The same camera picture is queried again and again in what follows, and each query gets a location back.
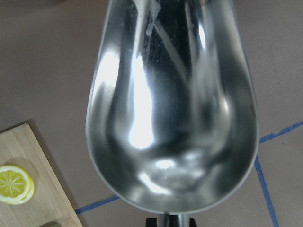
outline wooden cutting board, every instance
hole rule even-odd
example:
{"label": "wooden cutting board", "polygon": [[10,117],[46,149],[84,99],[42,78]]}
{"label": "wooden cutting board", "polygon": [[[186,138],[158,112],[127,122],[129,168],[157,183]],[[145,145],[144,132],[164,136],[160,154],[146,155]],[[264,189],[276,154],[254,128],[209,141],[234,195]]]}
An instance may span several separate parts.
{"label": "wooden cutting board", "polygon": [[81,223],[28,124],[0,134],[0,166],[17,165],[33,178],[26,203],[0,202],[0,227],[81,227]]}

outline blue line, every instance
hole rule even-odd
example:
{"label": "blue line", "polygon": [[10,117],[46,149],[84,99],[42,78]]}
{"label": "blue line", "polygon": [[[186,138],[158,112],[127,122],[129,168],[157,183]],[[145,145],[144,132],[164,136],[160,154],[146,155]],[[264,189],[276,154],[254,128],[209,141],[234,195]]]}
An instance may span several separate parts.
{"label": "blue line", "polygon": [[271,202],[269,191],[268,191],[268,188],[267,188],[267,185],[266,185],[266,182],[265,182],[265,178],[264,178],[264,175],[263,175],[258,157],[256,158],[256,161],[255,161],[255,168],[256,168],[257,173],[258,173],[259,181],[260,181],[260,184],[261,184],[261,188],[262,188],[262,191],[263,191],[263,194],[264,194],[264,198],[265,198],[265,201],[266,201],[266,204],[267,204],[267,208],[268,208],[273,226],[274,227],[279,227],[279,223],[278,223],[278,220],[276,218],[276,213],[275,213],[275,210],[274,210],[274,206]]}
{"label": "blue line", "polygon": [[103,206],[103,205],[105,205],[107,203],[110,203],[112,201],[115,201],[117,199],[119,199],[119,197],[115,195],[115,196],[113,196],[113,197],[111,197],[111,198],[109,198],[107,200],[103,200],[103,201],[99,201],[99,202],[94,202],[94,203],[92,203],[90,205],[87,205],[87,206],[81,207],[79,209],[76,209],[75,212],[76,212],[76,214],[81,214],[83,212],[95,209],[96,207]]}
{"label": "blue line", "polygon": [[302,126],[302,125],[303,125],[303,122],[299,122],[299,123],[297,123],[297,124],[294,124],[294,125],[292,125],[292,126],[289,126],[289,127],[285,128],[285,129],[282,129],[282,130],[281,130],[279,133],[277,133],[277,134],[271,133],[271,134],[269,134],[269,135],[267,135],[267,136],[261,137],[261,138],[260,138],[260,143],[264,143],[264,142],[269,141],[269,140],[272,140],[272,139],[274,139],[274,138],[276,138],[276,137],[279,137],[279,136],[282,136],[282,135],[284,135],[284,134],[287,134],[287,133],[291,132],[292,130],[294,130],[294,129],[296,129],[296,128],[299,128],[299,127]]}

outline lemon slice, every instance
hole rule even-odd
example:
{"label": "lemon slice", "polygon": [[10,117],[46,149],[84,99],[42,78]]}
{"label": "lemon slice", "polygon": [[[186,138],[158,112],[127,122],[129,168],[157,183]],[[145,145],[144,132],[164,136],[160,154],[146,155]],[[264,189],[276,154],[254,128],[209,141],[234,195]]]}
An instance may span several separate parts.
{"label": "lemon slice", "polygon": [[19,205],[19,204],[22,204],[22,203],[25,203],[25,202],[29,201],[29,199],[34,194],[34,190],[35,190],[34,181],[32,179],[30,179],[30,189],[29,189],[29,192],[27,193],[27,195],[21,200],[18,200],[16,202],[6,202],[6,204]]}
{"label": "lemon slice", "polygon": [[32,179],[18,166],[0,167],[0,201],[14,203],[26,197]]}

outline stainless steel scoop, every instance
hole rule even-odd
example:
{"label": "stainless steel scoop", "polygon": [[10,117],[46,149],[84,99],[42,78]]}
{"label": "stainless steel scoop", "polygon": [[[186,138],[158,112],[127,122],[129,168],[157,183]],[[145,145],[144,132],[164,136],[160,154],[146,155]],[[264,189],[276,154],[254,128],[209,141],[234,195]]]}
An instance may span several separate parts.
{"label": "stainless steel scoop", "polygon": [[111,0],[86,136],[118,196],[179,226],[239,188],[258,119],[233,1]]}

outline tabletop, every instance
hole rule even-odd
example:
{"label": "tabletop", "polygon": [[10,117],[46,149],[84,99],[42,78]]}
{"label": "tabletop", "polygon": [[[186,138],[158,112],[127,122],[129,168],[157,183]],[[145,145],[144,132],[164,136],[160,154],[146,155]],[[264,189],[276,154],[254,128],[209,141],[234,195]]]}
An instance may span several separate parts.
{"label": "tabletop", "polygon": [[[303,1],[235,0],[258,103],[258,158],[199,227],[303,223]],[[85,141],[107,0],[0,1],[0,131],[28,123],[84,227],[143,227],[156,214],[116,197]]]}

